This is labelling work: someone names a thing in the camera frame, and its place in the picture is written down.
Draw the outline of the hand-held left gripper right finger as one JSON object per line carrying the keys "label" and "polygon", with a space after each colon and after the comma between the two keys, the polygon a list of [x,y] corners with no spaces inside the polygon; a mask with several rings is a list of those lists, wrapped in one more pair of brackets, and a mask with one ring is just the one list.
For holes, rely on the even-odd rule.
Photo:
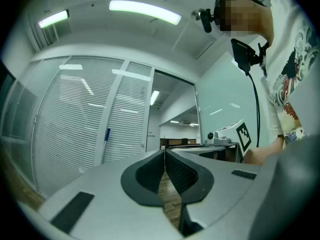
{"label": "hand-held left gripper right finger", "polygon": [[245,194],[260,169],[166,150],[165,170],[181,197],[180,233],[187,237],[220,219]]}

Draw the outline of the black chest-mounted device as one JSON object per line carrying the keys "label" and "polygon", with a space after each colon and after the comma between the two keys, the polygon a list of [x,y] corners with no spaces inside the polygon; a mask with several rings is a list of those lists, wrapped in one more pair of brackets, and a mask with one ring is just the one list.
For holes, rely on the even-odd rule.
{"label": "black chest-mounted device", "polygon": [[264,68],[264,58],[266,57],[266,50],[269,47],[269,43],[266,42],[265,45],[261,46],[258,43],[259,54],[257,55],[255,50],[249,45],[235,38],[230,40],[232,51],[234,55],[234,60],[237,66],[242,70],[246,76],[249,75],[251,66],[259,64],[261,68]]}

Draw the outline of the white printed t-shirt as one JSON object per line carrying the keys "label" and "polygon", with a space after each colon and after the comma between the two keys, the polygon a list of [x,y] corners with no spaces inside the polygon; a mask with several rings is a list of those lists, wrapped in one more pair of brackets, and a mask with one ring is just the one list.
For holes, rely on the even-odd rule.
{"label": "white printed t-shirt", "polygon": [[269,130],[283,136],[286,146],[306,135],[289,98],[320,57],[320,36],[296,0],[271,0],[270,3],[274,38],[266,49],[262,83]]}

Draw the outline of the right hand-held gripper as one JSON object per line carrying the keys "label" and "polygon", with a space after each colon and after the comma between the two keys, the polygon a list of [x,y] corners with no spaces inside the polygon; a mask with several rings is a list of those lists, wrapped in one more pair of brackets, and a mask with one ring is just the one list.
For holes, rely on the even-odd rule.
{"label": "right hand-held gripper", "polygon": [[252,140],[243,119],[226,125],[218,130],[211,131],[204,140],[206,145],[176,145],[170,146],[169,150],[178,150],[183,152],[202,152],[208,150],[207,145],[215,147],[235,147],[235,163],[242,163],[245,154],[252,146]]}

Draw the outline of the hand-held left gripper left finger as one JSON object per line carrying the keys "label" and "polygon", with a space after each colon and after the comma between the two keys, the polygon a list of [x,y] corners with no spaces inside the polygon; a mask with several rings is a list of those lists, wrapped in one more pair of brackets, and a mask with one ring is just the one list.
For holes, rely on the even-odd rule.
{"label": "hand-held left gripper left finger", "polygon": [[164,151],[98,165],[54,193],[39,214],[73,239],[179,239],[158,195]]}

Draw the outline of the long ceiling light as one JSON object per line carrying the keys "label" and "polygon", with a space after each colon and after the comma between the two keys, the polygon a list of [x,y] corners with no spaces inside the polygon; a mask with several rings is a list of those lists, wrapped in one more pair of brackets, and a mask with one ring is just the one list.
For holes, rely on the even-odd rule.
{"label": "long ceiling light", "polygon": [[38,25],[41,29],[43,29],[57,22],[66,20],[68,18],[69,18],[69,11],[66,9],[39,21]]}
{"label": "long ceiling light", "polygon": [[182,19],[181,15],[168,9],[131,0],[111,0],[109,2],[109,10],[143,14],[163,20],[175,26],[177,26]]}
{"label": "long ceiling light", "polygon": [[154,90],[151,94],[151,97],[150,97],[150,106],[153,106],[155,101],[157,100],[158,96],[160,94],[160,91],[159,90]]}

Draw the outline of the ceiling air vent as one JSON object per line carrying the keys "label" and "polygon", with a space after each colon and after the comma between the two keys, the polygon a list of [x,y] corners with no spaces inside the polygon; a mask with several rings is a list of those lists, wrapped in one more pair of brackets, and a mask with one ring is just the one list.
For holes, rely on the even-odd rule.
{"label": "ceiling air vent", "polygon": [[59,41],[58,32],[54,24],[40,29],[40,40],[43,47],[50,46]]}

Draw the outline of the white venetian blinds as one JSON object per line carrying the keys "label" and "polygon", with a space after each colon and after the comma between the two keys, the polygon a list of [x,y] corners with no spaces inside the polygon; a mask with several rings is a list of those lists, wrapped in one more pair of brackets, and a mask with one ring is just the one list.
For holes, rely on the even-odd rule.
{"label": "white venetian blinds", "polygon": [[102,162],[110,163],[145,150],[144,129],[152,68],[129,62],[110,110]]}
{"label": "white venetian blinds", "polygon": [[122,60],[74,56],[59,66],[37,115],[32,151],[39,192],[50,197],[95,166],[105,103]]}

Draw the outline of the person's right forearm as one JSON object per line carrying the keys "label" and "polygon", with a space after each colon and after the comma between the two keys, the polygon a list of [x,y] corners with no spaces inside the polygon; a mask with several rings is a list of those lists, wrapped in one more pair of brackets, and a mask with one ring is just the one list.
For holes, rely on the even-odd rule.
{"label": "person's right forearm", "polygon": [[244,156],[243,163],[261,166],[267,156],[280,153],[283,150],[284,142],[284,136],[278,135],[269,146],[249,149]]}

